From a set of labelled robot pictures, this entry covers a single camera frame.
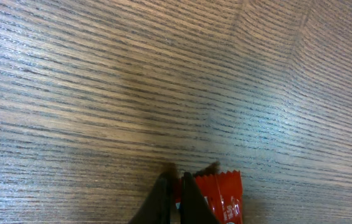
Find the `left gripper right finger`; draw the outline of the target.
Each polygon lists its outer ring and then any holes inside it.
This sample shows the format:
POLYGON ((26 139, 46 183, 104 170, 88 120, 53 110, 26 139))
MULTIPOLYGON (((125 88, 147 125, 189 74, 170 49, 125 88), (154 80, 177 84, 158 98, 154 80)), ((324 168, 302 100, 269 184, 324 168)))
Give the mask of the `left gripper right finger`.
POLYGON ((219 224, 190 172, 185 172, 181 178, 179 212, 181 224, 219 224))

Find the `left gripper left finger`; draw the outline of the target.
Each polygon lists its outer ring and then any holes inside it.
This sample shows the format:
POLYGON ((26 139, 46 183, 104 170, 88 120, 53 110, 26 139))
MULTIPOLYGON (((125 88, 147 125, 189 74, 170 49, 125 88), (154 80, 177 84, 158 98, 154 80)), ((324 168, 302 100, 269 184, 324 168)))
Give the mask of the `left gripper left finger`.
POLYGON ((128 224, 170 224, 170 205, 171 182, 170 178, 162 173, 156 179, 142 206, 128 224))

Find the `red chocolate bar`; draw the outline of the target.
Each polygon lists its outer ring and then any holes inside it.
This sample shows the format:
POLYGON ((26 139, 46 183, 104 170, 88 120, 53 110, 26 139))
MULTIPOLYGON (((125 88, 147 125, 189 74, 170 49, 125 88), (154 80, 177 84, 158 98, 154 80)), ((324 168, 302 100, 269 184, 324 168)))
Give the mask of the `red chocolate bar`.
MULTIPOLYGON (((207 168, 192 174, 210 211, 219 223, 242 224, 243 186, 237 170, 219 172, 207 168)), ((176 208, 181 204, 181 178, 173 184, 176 208)))

